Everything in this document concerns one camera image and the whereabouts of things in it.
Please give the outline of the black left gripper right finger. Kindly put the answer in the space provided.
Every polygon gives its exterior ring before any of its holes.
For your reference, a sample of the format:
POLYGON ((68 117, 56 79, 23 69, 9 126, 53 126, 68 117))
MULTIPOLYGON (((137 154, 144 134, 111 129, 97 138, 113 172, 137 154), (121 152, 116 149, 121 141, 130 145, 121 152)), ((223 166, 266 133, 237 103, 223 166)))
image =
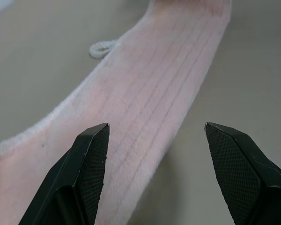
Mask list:
POLYGON ((217 182, 236 225, 281 225, 281 169, 234 128, 207 122, 217 182))

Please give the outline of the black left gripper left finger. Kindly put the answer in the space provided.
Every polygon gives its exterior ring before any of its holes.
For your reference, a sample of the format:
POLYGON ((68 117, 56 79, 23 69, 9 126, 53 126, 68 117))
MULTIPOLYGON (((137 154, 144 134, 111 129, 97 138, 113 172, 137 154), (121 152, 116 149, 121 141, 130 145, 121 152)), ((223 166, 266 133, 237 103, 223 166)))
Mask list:
POLYGON ((79 134, 49 170, 21 225, 93 225, 104 186, 110 126, 79 134))

